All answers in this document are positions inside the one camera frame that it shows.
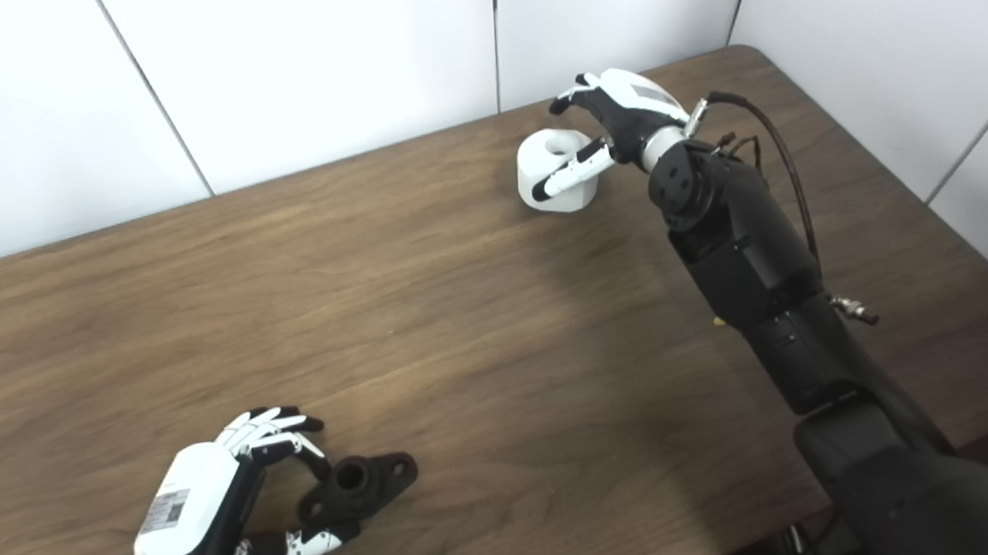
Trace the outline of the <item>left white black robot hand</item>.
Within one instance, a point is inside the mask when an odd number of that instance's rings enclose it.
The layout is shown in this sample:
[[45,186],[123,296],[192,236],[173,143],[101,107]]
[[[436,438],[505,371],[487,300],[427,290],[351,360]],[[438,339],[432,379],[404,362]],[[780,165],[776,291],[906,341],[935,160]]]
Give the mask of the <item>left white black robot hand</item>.
[[297,407],[258,408],[211,441],[188,445],[166,470],[134,555],[327,555],[349,543],[359,522],[246,535],[270,466],[297,458],[318,479],[329,475],[329,460],[309,440],[322,428]]

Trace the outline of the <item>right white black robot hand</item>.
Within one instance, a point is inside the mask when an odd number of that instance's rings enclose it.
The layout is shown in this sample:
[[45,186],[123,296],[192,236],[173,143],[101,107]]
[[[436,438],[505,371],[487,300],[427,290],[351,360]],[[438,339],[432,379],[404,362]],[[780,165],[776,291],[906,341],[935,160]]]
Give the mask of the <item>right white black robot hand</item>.
[[527,190],[524,196],[537,204],[593,181],[613,164],[650,170],[671,146],[694,137],[700,122],[698,111],[684,110],[658,83],[623,69],[579,74],[551,101],[549,113],[561,116],[569,107],[588,111],[605,134]]

